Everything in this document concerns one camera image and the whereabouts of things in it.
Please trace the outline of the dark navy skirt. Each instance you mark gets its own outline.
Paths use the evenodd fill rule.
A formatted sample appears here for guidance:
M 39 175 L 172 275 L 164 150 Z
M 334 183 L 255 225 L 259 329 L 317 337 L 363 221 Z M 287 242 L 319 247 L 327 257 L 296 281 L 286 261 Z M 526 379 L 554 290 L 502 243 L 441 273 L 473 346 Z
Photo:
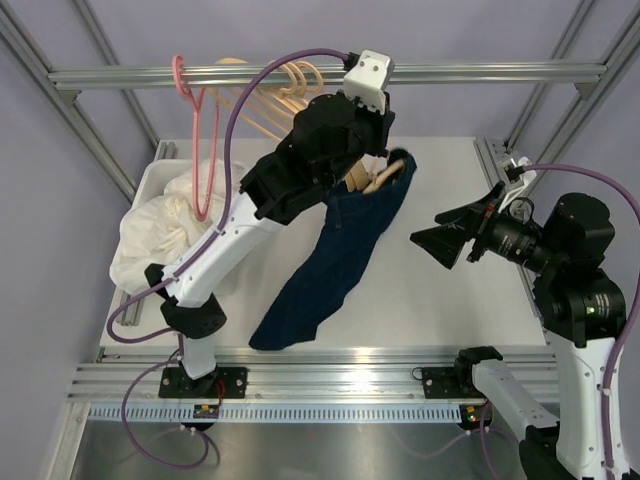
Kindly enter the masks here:
M 313 341 L 318 327 L 342 307 L 411 186 L 414 157 L 396 148 L 387 164 L 397 162 L 401 167 L 370 193 L 350 192 L 340 184 L 325 196 L 325 222 L 316 246 L 276 296 L 252 334 L 250 348 L 279 351 Z

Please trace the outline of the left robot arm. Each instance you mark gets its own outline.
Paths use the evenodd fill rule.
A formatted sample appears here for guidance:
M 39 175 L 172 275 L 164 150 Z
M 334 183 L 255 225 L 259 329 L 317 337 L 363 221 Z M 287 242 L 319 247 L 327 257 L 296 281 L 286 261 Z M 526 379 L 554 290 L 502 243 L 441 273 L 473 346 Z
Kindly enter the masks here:
M 212 226 L 172 264 L 150 264 L 148 284 L 163 302 L 168 327 L 182 338 L 181 386 L 195 398 L 216 385 L 214 335 L 227 321 L 214 291 L 252 250 L 319 204 L 364 156 L 384 157 L 395 114 L 390 95 L 380 104 L 345 92 L 312 99 L 293 128 L 240 181 L 222 226 Z

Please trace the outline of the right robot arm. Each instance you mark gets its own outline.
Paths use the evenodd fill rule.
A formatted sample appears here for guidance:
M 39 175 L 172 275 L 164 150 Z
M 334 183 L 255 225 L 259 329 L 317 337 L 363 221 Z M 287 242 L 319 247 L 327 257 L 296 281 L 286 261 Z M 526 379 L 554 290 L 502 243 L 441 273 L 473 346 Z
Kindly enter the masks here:
M 511 211 L 503 183 L 481 199 L 438 214 L 410 239 L 446 268 L 493 253 L 532 272 L 533 301 L 556 360 L 560 411 L 552 414 L 515 379 L 493 347 L 461 350 L 451 379 L 482 395 L 518 441 L 530 479 L 633 479 L 622 442 L 616 343 L 626 302 L 602 262 L 615 230 L 607 206 L 584 193 L 559 198 L 544 224 Z

